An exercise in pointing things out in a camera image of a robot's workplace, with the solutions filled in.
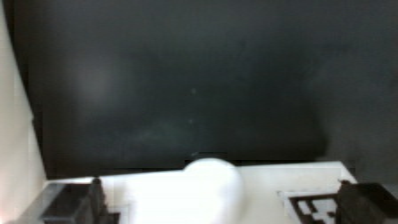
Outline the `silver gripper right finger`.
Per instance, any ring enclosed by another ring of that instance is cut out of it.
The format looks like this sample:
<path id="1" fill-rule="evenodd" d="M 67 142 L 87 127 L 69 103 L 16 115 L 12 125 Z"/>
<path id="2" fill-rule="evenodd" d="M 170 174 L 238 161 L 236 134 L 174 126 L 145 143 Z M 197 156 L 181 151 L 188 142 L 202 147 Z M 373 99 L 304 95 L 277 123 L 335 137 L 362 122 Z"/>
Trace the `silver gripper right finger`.
<path id="1" fill-rule="evenodd" d="M 398 224 L 398 198 L 378 183 L 341 182 L 335 224 Z"/>

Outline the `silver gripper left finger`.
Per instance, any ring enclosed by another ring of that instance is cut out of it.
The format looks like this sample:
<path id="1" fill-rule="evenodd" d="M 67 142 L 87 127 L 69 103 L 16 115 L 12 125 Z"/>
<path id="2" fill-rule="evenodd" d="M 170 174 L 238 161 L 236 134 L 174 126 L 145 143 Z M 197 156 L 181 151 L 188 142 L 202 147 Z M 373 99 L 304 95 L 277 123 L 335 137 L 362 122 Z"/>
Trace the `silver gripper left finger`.
<path id="1" fill-rule="evenodd" d="M 108 211 L 101 179 L 67 184 L 41 214 L 44 224 L 119 224 L 119 214 Z"/>

